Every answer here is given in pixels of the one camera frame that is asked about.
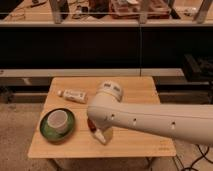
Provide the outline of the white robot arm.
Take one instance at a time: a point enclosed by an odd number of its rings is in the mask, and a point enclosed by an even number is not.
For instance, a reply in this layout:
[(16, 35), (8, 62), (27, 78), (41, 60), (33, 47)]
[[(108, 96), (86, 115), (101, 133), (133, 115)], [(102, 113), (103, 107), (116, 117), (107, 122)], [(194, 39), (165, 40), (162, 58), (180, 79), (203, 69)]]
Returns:
[(97, 129), (115, 126), (213, 147), (213, 105), (135, 104), (122, 97), (118, 83), (99, 85), (87, 107)]

